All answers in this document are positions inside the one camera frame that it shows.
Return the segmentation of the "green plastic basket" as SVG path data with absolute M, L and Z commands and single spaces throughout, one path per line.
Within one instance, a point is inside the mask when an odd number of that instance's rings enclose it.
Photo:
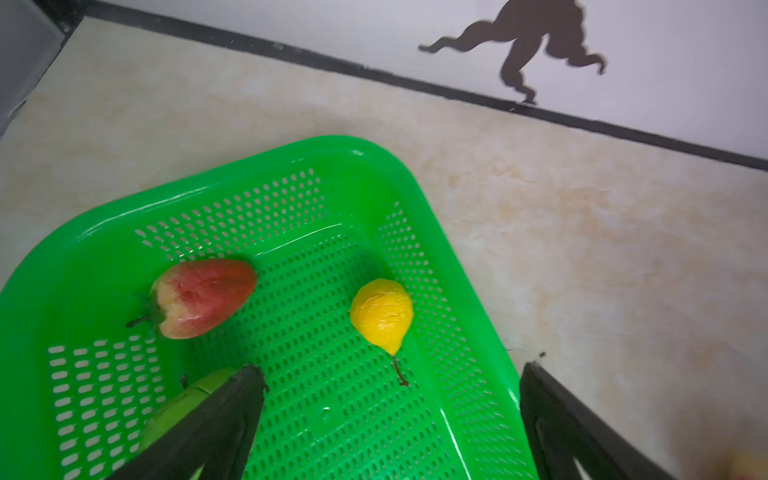
M 172 265 L 241 258 L 255 291 L 174 341 L 142 316 Z M 412 325 L 390 356 L 353 327 L 393 280 Z M 408 169 L 325 136 L 110 202 L 40 242 L 1 293 L 1 475 L 102 479 L 181 390 L 255 364 L 268 392 L 248 479 L 533 479 L 518 375 Z

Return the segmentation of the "red apple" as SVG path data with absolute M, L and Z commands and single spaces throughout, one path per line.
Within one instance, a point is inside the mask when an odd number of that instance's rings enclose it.
M 168 339 L 204 335 L 232 317 L 255 291 L 258 275 L 238 259 L 207 259 L 170 267 L 152 284 L 149 311 L 126 324 L 149 322 Z

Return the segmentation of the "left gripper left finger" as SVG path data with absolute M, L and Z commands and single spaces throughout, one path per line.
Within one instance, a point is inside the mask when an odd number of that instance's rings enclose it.
M 267 384 L 248 364 L 180 419 L 112 479 L 240 479 L 243 477 Z

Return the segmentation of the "yellow orange fruit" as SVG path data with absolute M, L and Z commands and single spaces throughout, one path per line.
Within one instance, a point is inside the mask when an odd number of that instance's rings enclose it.
M 414 318 L 413 303 L 405 288 L 393 280 L 373 280 L 356 293 L 349 316 L 366 341 L 390 356 L 399 384 L 408 387 L 396 358 Z

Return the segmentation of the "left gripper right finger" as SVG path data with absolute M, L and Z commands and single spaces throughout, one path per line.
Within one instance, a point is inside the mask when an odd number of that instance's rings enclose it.
M 537 362 L 525 364 L 520 410 L 541 479 L 670 479 Z

